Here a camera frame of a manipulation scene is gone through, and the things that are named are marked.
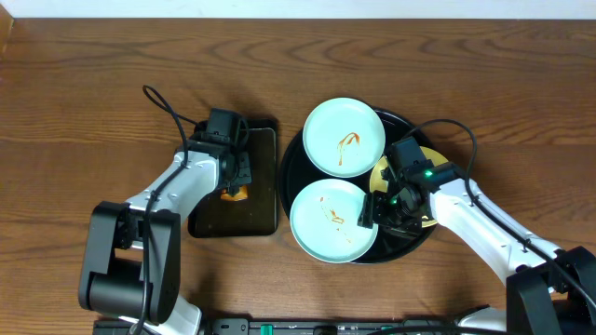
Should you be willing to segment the yellow plate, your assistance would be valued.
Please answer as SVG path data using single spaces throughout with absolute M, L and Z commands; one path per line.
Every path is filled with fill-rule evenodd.
M 434 166 L 439 166 L 441 164 L 447 163 L 448 160 L 445 156 L 440 154 L 439 152 L 421 146 L 421 150 L 426 159 L 429 159 Z M 372 174 L 369 180 L 369 191 L 375 192 L 380 191 L 383 193 L 387 192 L 388 189 L 388 177 L 383 176 L 383 172 L 388 169 L 388 163 L 386 158 L 382 156 L 379 161 L 376 163 L 374 168 L 372 169 Z M 438 222 L 436 220 L 431 220 L 428 216 L 422 217 L 422 227 L 428 228 L 431 226 L 436 225 Z

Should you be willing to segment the light blue plate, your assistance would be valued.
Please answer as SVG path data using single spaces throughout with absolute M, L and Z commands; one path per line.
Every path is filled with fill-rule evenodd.
M 358 226 L 365 193 L 339 179 L 315 181 L 293 200 L 292 234 L 310 256 L 329 263 L 348 263 L 373 245 L 378 228 Z
M 334 98 L 318 105 L 303 128 L 305 153 L 316 168 L 337 178 L 371 170 L 386 145 L 384 125 L 368 104 Z

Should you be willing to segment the orange green sponge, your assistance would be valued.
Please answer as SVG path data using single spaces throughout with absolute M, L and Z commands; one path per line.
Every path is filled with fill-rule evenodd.
M 223 189 L 220 199 L 228 202 L 243 201 L 248 198 L 248 188 L 246 185 L 234 186 Z

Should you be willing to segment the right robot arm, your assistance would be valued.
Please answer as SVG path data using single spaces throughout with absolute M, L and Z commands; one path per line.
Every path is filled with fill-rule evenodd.
M 563 250 L 491 201 L 453 163 L 389 164 L 387 192 L 364 198 L 359 225 L 398 231 L 431 219 L 458 235 L 506 287 L 504 311 L 484 308 L 443 328 L 445 334 L 592 334 L 595 257 Z

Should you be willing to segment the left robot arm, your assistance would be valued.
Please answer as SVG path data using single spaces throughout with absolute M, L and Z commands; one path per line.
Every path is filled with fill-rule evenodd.
M 196 334 L 202 313 L 180 293 L 181 227 L 207 195 L 251 182 L 248 153 L 187 141 L 148 187 L 92 211 L 78 288 L 82 308 L 130 333 Z

